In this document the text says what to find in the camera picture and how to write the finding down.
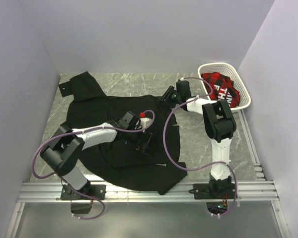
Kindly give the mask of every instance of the lavender wall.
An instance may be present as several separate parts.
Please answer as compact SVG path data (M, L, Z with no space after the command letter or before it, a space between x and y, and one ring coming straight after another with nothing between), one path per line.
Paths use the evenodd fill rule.
M260 161L298 238L298 0L276 0L239 70Z
M0 0L0 238L40 144L58 73L16 0Z
M239 67L274 0L20 0L60 73Z

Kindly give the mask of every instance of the plastic laundry basket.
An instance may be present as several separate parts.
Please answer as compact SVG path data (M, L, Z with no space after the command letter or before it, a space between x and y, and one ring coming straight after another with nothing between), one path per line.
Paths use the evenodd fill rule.
M240 102L237 107L231 108L232 112L233 113L238 112L238 110L247 108L250 104L250 96L248 94L248 91L245 88L245 85L240 79L238 73L236 72L235 68L228 63L207 63L207 64L201 65L198 69L198 75L200 78L202 78L201 77L202 73L213 73L213 72L219 72L220 74L230 77L231 80L234 81L234 88L239 91ZM204 83L202 81L201 83L205 92L207 93Z

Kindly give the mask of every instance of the red and black fabric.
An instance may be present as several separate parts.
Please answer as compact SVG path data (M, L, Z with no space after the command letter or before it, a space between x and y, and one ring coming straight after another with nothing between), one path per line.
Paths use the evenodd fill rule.
M240 94L234 88L234 81L230 77L227 77L218 72L214 73L202 73L202 78L207 81L213 88L213 93L210 95L211 100L226 99L231 108L235 108L239 105ZM205 84L206 90L210 93L211 89Z

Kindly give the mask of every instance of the marble floor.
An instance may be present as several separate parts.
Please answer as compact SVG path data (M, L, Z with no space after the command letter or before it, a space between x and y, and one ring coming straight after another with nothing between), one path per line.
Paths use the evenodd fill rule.
M60 83L69 81L75 75L77 74L62 74ZM142 96L146 94L161 96L169 85L175 85L175 82L181 77L196 76L194 73L91 73L91 75L108 96L120 97ZM190 79L189 81L192 95L203 95L201 83L196 79ZM65 121L68 106L72 100L72 95L63 98L59 89L57 89L42 142L49 139L59 125ZM196 168L211 162L211 141L205 133L203 116L185 112L184 110L177 111L175 115L180 125L180 161L185 162L188 168ZM237 130L230 148L230 164L238 180L255 180L257 176L241 119L237 113L234 114L234 118ZM85 175L92 174L80 161L77 165ZM39 175L46 175L52 171L41 158L37 159L35 170ZM196 172L188 172L188 176L184 180L198 179L207 181L209 180L210 170L211 167ZM49 177L39 181L47 180L59 180L59 178ZM32 176L31 181L38 181L38 179Z

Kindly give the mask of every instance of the black jacket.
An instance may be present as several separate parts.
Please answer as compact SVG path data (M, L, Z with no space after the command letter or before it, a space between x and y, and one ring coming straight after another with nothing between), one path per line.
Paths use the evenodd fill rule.
M71 78L60 86L60 90L62 95L74 95L65 122L71 128L97 126L121 118L127 111L139 115L150 109L155 113L155 121L147 130L153 133L150 156L135 150L124 140L95 145L83 150L79 158L92 173L117 186L138 191L158 191L160 195L168 192L187 175L186 171L171 164L164 151L162 131L171 109L159 101L159 97L106 96L88 72ZM148 113L146 117L152 118L152 115ZM180 135L174 115L167 127L166 141L170 155L178 161Z

